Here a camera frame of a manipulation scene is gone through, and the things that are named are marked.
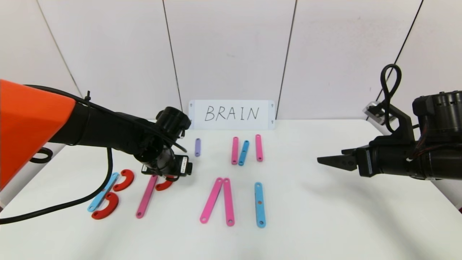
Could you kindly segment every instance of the pink plastic bar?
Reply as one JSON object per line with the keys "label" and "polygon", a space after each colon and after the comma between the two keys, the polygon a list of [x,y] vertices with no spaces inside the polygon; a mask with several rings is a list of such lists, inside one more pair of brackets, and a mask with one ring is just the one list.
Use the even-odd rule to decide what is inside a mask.
{"label": "pink plastic bar", "polygon": [[210,214],[212,213],[212,210],[213,210],[213,206],[215,206],[215,202],[217,201],[218,194],[220,193],[222,184],[223,184],[223,179],[217,178],[217,180],[215,181],[215,184],[213,185],[212,192],[210,193],[210,196],[208,196],[208,200],[207,200],[207,203],[205,204],[204,210],[202,211],[201,218],[199,219],[202,224],[205,224],[208,222],[208,219],[210,218]]}
{"label": "pink plastic bar", "polygon": [[263,161],[263,148],[261,148],[261,135],[255,135],[257,161]]}
{"label": "pink plastic bar", "polygon": [[232,207],[231,182],[230,179],[223,179],[223,193],[225,194],[226,225],[234,226],[234,209]]}
{"label": "pink plastic bar", "polygon": [[151,199],[151,195],[154,192],[154,187],[156,186],[156,182],[157,182],[157,175],[152,175],[149,179],[149,182],[147,183],[145,194],[143,195],[143,198],[141,199],[140,206],[138,207],[138,210],[136,211],[137,218],[142,218],[144,216],[144,213],[146,212],[146,208],[149,204],[149,200]]}
{"label": "pink plastic bar", "polygon": [[232,139],[232,154],[231,164],[237,164],[237,157],[239,156],[239,137],[235,136]]}

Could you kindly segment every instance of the white sign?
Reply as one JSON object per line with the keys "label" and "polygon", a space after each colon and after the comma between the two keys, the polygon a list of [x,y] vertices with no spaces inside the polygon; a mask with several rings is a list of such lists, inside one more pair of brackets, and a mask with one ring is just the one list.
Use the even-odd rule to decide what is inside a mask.
{"label": "white sign", "polygon": [[272,130],[276,106],[271,100],[192,100],[190,129]]}

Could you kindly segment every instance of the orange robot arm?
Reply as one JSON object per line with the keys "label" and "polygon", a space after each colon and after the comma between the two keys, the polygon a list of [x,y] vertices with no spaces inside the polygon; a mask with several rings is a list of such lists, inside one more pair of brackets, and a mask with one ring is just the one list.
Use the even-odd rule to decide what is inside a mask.
{"label": "orange robot arm", "polygon": [[66,123],[75,103],[0,80],[0,190]]}

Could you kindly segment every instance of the white table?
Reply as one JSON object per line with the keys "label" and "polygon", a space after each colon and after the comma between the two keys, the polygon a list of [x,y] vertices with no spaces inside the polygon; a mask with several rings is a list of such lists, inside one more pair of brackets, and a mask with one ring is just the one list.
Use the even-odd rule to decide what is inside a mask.
{"label": "white table", "polygon": [[[255,159],[255,134],[265,161]],[[367,144],[379,132],[362,120],[278,121],[274,131],[189,130],[193,175],[154,192],[135,217],[149,176],[113,151],[114,171],[136,172],[120,204],[94,220],[90,202],[1,226],[0,259],[459,259],[462,216],[428,181],[360,177],[316,157]],[[250,140],[243,167],[231,165],[231,138]],[[202,155],[194,157],[195,139]],[[91,193],[106,175],[104,148],[65,147],[6,207],[2,217]],[[217,177],[231,179],[236,224],[225,224],[221,192],[207,224],[199,217]],[[254,183],[264,186],[267,225],[255,223]]]}

